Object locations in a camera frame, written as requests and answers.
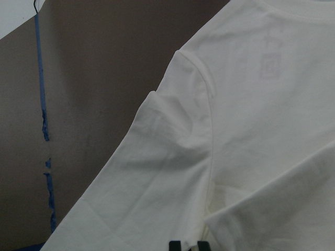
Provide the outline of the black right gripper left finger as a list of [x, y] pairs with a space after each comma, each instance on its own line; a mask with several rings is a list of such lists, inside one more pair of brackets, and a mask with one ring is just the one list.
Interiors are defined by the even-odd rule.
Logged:
[[181, 251], [181, 241], [169, 241], [169, 251]]

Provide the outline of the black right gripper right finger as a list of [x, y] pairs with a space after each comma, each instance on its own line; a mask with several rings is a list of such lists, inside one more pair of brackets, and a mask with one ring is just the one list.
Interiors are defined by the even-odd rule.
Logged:
[[199, 251], [211, 251], [211, 247], [208, 241], [198, 241], [197, 246]]

